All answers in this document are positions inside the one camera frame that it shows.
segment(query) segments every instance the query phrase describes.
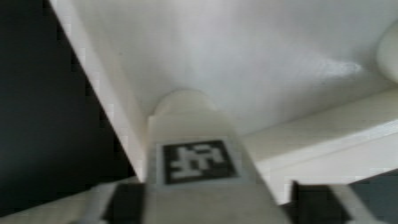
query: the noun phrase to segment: printed tag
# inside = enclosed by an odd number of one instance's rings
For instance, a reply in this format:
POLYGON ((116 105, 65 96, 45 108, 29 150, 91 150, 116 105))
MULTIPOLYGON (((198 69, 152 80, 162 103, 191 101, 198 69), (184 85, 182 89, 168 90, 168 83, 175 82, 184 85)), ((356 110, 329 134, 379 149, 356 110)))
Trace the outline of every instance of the printed tag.
POLYGON ((239 176, 223 140, 164 145, 162 160, 168 185, 239 176))

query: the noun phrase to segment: dark background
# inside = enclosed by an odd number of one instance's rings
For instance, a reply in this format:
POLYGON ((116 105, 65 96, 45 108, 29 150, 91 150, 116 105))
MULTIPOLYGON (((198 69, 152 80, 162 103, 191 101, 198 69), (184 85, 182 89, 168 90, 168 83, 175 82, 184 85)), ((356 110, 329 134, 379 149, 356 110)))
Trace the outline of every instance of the dark background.
MULTIPOLYGON (((132 175, 50 4, 2 0, 0 216, 132 175)), ((398 171, 352 187, 398 223, 398 171)))

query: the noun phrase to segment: white surface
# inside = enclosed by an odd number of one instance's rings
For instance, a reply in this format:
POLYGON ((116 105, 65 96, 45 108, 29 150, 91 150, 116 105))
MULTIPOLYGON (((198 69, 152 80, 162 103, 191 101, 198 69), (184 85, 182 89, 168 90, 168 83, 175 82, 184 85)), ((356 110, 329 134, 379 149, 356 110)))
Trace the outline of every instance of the white surface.
POLYGON ((388 78, 398 82, 398 22, 392 26, 383 37, 377 61, 383 73, 388 78))
POLYGON ((139 174, 148 115, 178 88, 210 95, 240 134, 262 134, 393 86, 374 57, 398 19, 398 0, 52 3, 139 174))

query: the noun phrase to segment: white plastic part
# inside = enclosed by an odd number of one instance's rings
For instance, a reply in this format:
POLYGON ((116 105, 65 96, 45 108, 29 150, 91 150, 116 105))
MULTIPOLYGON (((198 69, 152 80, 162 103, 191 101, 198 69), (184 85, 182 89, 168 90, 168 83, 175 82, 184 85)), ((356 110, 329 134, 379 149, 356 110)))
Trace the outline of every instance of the white plastic part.
POLYGON ((162 100, 148 136, 145 223, 288 224, 230 120, 198 91, 162 100))
POLYGON ((377 61, 386 77, 398 83, 398 22, 381 41, 377 61))
POLYGON ((281 202, 290 179, 351 183, 398 168, 398 91, 370 97, 395 87, 374 49, 397 0, 52 5, 141 178, 148 116, 180 88, 228 113, 281 202))
POLYGON ((171 115, 216 111, 216 105, 207 95, 194 90, 180 90, 161 101, 155 115, 171 115))

